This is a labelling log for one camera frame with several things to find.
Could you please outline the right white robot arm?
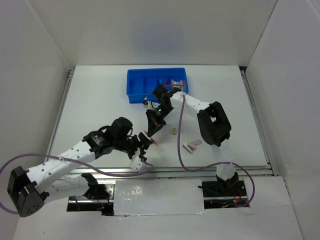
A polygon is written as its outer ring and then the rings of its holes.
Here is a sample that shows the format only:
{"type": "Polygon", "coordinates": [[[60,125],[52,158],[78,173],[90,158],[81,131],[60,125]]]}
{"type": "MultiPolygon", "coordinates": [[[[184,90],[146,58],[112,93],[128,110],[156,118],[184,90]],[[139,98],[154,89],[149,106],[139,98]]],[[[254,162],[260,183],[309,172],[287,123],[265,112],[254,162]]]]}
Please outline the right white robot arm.
{"type": "Polygon", "coordinates": [[[232,126],[221,103],[198,100],[177,87],[166,89],[159,85],[152,93],[159,101],[159,106],[146,111],[147,136],[152,137],[166,125],[165,117],[173,109],[180,109],[181,115],[186,112],[195,117],[203,141],[211,146],[213,156],[217,159],[218,190],[223,196],[230,196],[236,189],[239,176],[229,150],[232,126]]]}

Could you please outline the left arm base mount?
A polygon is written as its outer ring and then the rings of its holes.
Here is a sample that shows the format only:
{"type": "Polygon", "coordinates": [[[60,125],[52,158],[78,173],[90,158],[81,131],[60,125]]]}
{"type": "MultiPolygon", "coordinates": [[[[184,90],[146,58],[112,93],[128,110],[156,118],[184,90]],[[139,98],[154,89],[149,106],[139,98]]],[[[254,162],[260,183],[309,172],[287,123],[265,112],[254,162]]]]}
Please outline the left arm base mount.
{"type": "Polygon", "coordinates": [[[99,184],[90,187],[84,195],[71,196],[67,212],[100,212],[103,216],[114,216],[115,184],[99,184]]]}

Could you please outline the red pen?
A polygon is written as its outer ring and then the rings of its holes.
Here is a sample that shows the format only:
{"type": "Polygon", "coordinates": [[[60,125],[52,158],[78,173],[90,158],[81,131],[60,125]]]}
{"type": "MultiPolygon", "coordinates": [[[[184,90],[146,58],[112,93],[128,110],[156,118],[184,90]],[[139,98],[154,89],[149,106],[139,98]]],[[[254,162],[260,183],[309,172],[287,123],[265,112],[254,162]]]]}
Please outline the red pen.
{"type": "Polygon", "coordinates": [[[158,143],[153,139],[153,135],[152,135],[152,126],[153,126],[153,123],[152,124],[147,124],[147,129],[144,131],[144,134],[152,141],[152,143],[158,147],[158,143]]]}

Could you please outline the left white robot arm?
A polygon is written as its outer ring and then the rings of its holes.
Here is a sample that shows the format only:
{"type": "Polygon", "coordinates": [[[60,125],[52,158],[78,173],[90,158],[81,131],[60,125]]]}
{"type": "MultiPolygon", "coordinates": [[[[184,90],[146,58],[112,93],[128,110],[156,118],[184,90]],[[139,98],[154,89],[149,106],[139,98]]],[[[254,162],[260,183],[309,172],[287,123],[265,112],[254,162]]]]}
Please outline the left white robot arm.
{"type": "Polygon", "coordinates": [[[127,118],[119,117],[111,125],[91,131],[59,156],[46,155],[46,162],[28,169],[14,168],[10,172],[7,193],[15,210],[9,212],[25,218],[56,199],[80,193],[88,200],[94,199],[99,193],[99,184],[92,174],[83,173],[69,179],[65,176],[80,166],[101,174],[102,171],[91,162],[112,151],[127,154],[134,170],[127,174],[128,177],[149,173],[153,165],[147,163],[145,154],[153,142],[143,132],[130,135],[132,130],[133,124],[127,118]]]}

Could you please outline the orange highlighter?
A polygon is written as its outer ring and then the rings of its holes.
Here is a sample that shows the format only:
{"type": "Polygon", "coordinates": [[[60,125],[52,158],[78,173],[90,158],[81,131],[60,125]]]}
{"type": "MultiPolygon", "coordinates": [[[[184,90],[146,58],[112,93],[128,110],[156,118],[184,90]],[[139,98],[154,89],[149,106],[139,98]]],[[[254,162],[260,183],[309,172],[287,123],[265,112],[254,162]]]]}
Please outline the orange highlighter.
{"type": "Polygon", "coordinates": [[[184,81],[180,80],[179,85],[180,85],[181,90],[184,92],[185,91],[184,81]]]}

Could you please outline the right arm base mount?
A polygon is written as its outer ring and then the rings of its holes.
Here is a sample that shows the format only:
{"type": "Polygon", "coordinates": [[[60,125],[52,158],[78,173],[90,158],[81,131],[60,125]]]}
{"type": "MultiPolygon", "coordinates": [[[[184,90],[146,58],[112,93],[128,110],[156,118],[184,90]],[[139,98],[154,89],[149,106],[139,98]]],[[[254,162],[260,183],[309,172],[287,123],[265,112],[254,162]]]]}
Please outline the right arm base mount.
{"type": "Polygon", "coordinates": [[[238,181],[231,189],[226,190],[218,181],[203,181],[199,186],[202,190],[204,208],[223,209],[236,208],[246,204],[248,195],[243,180],[238,181]]]}

